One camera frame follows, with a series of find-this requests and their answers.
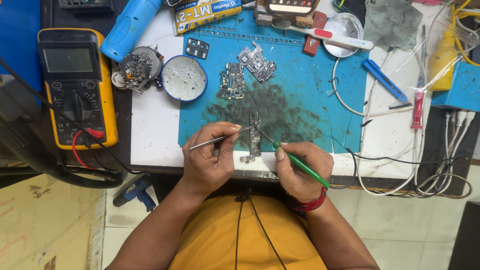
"black soot stain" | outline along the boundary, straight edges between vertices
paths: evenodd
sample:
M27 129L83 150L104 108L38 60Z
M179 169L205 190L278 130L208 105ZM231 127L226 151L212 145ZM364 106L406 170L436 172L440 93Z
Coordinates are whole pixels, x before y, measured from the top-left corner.
M260 84L253 76L251 86L246 86L245 97L238 100L222 98L222 92L216 94L216 100L209 102L206 112L215 115L219 121L230 121L242 126L249 125L249 114L261 119L261 129L273 140L282 142L301 142L320 138L325 140L320 123L329 123L326 117L320 117L313 111L302 108L302 105L291 99L282 86L267 80ZM243 132L236 145L248 150L250 136ZM262 136L262 151L273 151L272 142Z

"glue tube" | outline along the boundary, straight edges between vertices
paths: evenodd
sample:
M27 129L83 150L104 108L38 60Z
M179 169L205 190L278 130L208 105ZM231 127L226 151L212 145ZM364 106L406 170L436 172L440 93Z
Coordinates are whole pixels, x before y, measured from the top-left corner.
M173 32L185 33L192 28L241 12L242 5L254 0L194 0L173 8Z

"white tile floor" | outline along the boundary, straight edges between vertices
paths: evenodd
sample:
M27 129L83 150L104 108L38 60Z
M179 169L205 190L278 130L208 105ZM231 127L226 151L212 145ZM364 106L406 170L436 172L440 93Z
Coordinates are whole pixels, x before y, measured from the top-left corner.
M129 178L125 185L133 180ZM382 270L446 270L465 202L480 196L480 166L470 167L468 180L473 193L460 200L372 196L354 189L331 189L328 195ZM137 199L121 208L113 206L112 200L120 190L123 188L107 191L103 269L148 214ZM147 192L156 202L153 189Z

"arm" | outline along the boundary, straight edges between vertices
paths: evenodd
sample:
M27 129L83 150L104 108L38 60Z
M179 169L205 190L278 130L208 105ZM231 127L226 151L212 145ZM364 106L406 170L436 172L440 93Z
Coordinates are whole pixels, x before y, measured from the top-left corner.
M172 192L128 236L108 270L167 269L176 254L185 222L205 198L233 174L233 143L240 126L217 122L204 126L183 146L184 173ZM190 147L226 135L218 157L214 145Z
M285 151L304 157L305 162L326 180L332 174L332 156L310 142L282 143L277 149L276 171L284 189L300 202L317 200L322 184L299 168L293 168ZM310 240L329 270L379 270L360 237L328 197L306 216Z

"multimeter screen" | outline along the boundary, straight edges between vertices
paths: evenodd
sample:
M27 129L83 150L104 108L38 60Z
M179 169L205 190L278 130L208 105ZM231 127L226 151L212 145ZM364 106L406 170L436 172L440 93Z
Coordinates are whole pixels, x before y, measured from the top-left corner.
M48 72L92 72L89 49L43 49Z

